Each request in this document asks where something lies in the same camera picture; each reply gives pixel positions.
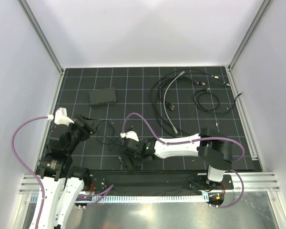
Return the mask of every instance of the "white backdrop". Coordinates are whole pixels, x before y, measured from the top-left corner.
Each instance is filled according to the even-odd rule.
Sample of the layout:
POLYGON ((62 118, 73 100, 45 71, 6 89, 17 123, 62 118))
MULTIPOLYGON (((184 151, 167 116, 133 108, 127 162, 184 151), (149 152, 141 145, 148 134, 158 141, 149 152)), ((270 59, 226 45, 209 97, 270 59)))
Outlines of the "white backdrop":
POLYGON ((63 67, 229 64, 262 0, 28 0, 63 67))
MULTIPOLYGON (((16 0, 0 1, 0 229, 10 229, 23 176, 10 139, 23 122, 47 115, 59 73, 16 0)), ((19 131, 16 149, 35 168, 45 121, 19 131)))
POLYGON ((273 1, 233 70, 264 169, 286 200, 286 0, 273 1))

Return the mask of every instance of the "white panel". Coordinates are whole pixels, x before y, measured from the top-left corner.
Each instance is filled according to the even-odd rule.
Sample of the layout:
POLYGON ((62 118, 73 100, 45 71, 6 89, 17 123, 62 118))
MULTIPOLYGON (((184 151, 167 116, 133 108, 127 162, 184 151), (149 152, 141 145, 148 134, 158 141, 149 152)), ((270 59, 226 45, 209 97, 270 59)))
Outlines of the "white panel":
MULTIPOLYGON (((13 156, 14 130, 47 115, 59 74, 16 0, 0 1, 0 229, 10 229, 26 170, 13 156)), ((24 128, 16 149, 34 169, 45 121, 24 128)))
POLYGON ((286 200, 286 0, 272 2, 234 74, 265 168, 286 200))
POLYGON ((262 0, 28 0, 63 67, 229 64, 262 0))

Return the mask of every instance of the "gray cable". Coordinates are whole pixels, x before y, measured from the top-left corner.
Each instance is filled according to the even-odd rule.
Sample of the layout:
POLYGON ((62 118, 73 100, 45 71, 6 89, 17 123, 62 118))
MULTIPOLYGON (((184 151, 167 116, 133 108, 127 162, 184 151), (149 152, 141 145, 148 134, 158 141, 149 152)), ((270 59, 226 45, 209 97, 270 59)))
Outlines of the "gray cable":
POLYGON ((166 90, 165 90, 165 93, 164 93, 164 97, 163 97, 164 112, 165 112, 165 114, 166 114, 166 117, 167 117, 168 121, 169 121, 170 124, 172 125, 172 128, 173 128, 173 130, 175 131, 175 134, 177 134, 178 131, 177 131, 176 127, 173 125, 173 123, 172 123, 170 117, 169 117, 168 114, 167 114, 166 106, 165 106, 165 97, 166 97, 167 90, 168 90, 169 87, 172 85, 172 83, 175 82, 175 80, 177 80, 177 79, 178 79, 180 76, 182 76, 184 73, 185 73, 185 71, 181 72, 177 77, 175 77, 175 78, 171 81, 171 83, 167 86, 167 88, 166 88, 166 90))

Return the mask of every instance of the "grid mat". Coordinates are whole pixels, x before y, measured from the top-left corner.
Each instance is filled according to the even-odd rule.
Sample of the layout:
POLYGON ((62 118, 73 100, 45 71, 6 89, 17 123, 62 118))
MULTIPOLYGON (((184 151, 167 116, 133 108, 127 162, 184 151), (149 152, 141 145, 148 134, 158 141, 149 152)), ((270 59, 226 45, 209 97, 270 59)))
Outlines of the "grid mat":
MULTIPOLYGON (((144 67, 144 68, 83 68, 67 69, 63 79, 56 109, 67 108, 68 116, 74 117, 81 114, 85 117, 109 120, 116 129, 118 136, 122 130, 124 118, 131 112, 142 114, 150 123, 156 134, 160 137, 169 137, 158 125, 153 107, 150 103, 149 93, 151 87, 160 77, 186 67, 144 67), (114 87, 116 90, 117 102, 101 106, 90 106, 89 91, 102 88, 114 87)), ((222 77, 229 82, 225 67, 191 67, 201 70, 210 75, 222 77)), ((206 83, 210 91, 217 95, 220 100, 220 108, 223 112, 227 110, 234 101, 231 88, 223 86, 218 80, 205 75, 193 74, 193 79, 206 83)), ((176 127, 188 133, 199 133, 201 128, 207 127, 219 131, 236 141, 239 141, 246 150, 245 157, 233 163, 237 170, 254 169, 251 155, 249 153, 247 140, 235 106, 232 112, 227 114, 211 114, 196 109, 193 103, 193 94, 201 90, 200 85, 192 84, 186 79, 178 79, 170 87, 166 100, 175 105, 173 111, 168 110, 169 116, 176 127)), ((207 108, 213 108, 216 103, 211 96, 203 96, 201 103, 207 108)), ((152 137, 147 126, 138 117, 132 117, 126 130, 133 126, 133 131, 138 134, 139 139, 152 137)), ((48 136, 58 137, 66 126, 52 124, 48 136)), ((103 124, 99 132, 100 136, 106 136, 105 141, 112 137, 112 130, 103 124)), ((237 146, 233 146, 233 157, 241 154, 237 146)), ((119 162, 118 146, 108 147, 96 141, 92 136, 85 142, 78 145, 72 155, 73 166, 86 167, 93 170, 121 170, 124 168, 119 162)), ((180 156, 166 159, 148 160, 137 170, 203 170, 207 169, 207 163, 198 157, 180 156)))

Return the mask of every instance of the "shiny floor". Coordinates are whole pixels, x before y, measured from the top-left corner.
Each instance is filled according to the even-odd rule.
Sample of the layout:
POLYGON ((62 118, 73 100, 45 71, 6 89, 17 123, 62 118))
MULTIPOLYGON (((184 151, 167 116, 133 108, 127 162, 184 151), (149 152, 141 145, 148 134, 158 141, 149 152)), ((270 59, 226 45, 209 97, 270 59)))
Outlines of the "shiny floor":
MULTIPOLYGON (((226 193, 224 204, 239 193, 226 193)), ((24 229, 31 223, 29 209, 24 229)), ((234 207, 215 209, 206 203, 104 204, 74 209, 66 229, 278 229, 266 192, 245 192, 234 207)))

